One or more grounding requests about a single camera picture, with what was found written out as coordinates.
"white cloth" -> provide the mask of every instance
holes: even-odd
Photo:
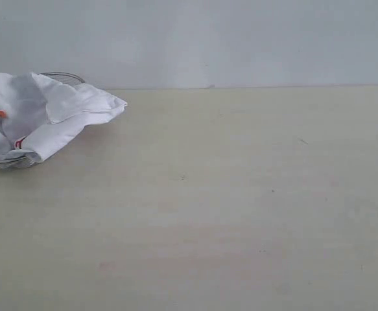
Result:
[[[72,87],[34,73],[0,73],[0,110],[7,114],[0,119],[0,160],[45,161],[86,125],[107,123],[126,105],[89,84]]]

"wire basket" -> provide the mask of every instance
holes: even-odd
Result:
[[[41,75],[48,76],[56,81],[69,86],[77,86],[82,83],[86,83],[84,79],[80,76],[74,75],[73,73],[63,73],[63,72],[52,72],[52,73],[42,73]],[[18,157],[17,159],[9,159],[0,161],[0,169],[6,168],[27,168],[34,165],[35,162],[26,156]]]

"gray wall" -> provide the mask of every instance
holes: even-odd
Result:
[[[107,88],[378,84],[378,1],[0,0],[0,71]]]

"metal basket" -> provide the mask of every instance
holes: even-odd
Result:
[[[82,83],[86,83],[84,79],[80,76],[74,75],[73,73],[62,73],[62,72],[52,72],[52,73],[42,73],[42,75],[48,76],[56,81],[70,86],[77,86]],[[26,156],[18,157],[17,159],[9,159],[0,161],[0,169],[6,168],[27,168],[34,165],[35,162]]]

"beige tabletop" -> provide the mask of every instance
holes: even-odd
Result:
[[[378,87],[115,94],[0,172],[0,311],[378,310]]]

